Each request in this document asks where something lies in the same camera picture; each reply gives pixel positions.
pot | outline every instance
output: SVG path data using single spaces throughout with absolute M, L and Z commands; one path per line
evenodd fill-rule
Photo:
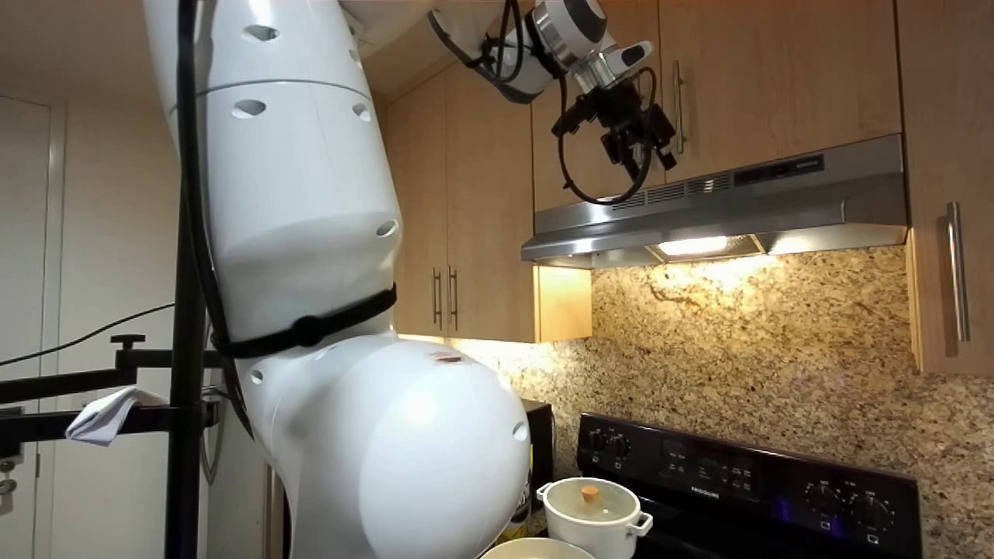
M 549 537 L 583 547 L 593 559 L 630 559 L 653 515 L 624 484 L 605 479 L 563 479 L 539 486 Z
M 553 537 L 523 537 L 489 549 L 481 559 L 593 559 L 580 547 Z

hood light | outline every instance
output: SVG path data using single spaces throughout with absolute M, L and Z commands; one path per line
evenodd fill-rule
M 593 250 L 593 238 L 574 238 L 573 241 L 573 253 L 587 253 L 587 250 Z
M 729 235 L 699 235 L 699 238 L 675 238 L 656 244 L 669 257 L 696 257 L 696 253 L 721 253 L 733 248 Z

black stove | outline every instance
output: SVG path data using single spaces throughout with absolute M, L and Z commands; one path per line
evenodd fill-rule
M 919 559 L 910 479 L 686 431 L 580 419 L 577 466 L 656 515 L 638 559 Z

white door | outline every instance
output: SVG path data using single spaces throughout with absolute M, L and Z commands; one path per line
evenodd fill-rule
M 49 223 L 52 108 L 0 91 L 0 361 L 52 341 L 60 223 Z M 40 377 L 45 361 L 0 365 L 0 383 Z M 13 470 L 13 510 L 0 510 L 0 559 L 35 557 L 37 445 Z

cloth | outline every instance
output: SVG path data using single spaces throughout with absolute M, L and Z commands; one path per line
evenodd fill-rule
M 67 438 L 106 448 L 117 438 L 135 403 L 150 407 L 156 397 L 138 386 L 97 397 L 70 421 Z

